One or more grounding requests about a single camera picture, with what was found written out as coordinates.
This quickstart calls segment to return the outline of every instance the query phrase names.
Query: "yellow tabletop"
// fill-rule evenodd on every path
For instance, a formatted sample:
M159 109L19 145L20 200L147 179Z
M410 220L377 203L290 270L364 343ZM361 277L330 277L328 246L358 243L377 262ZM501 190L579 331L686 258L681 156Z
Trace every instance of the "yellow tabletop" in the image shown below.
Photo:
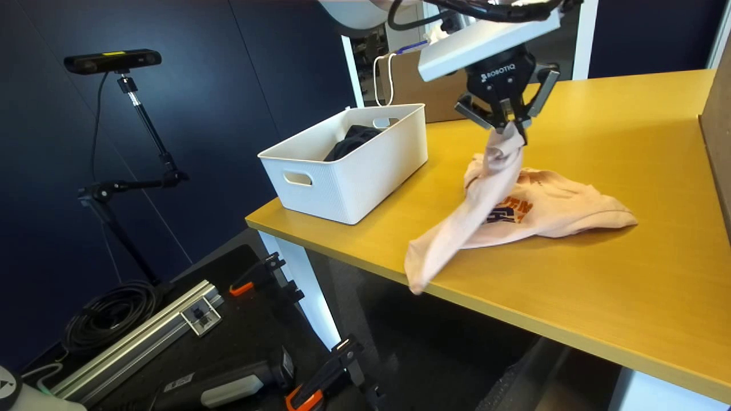
M698 131L710 83L683 71L558 84L522 167L616 196L639 226L459 251L427 293L731 403L731 248ZM461 203L461 174L487 145L470 122L427 137L429 163L356 226L276 198L247 223L406 284L406 243Z

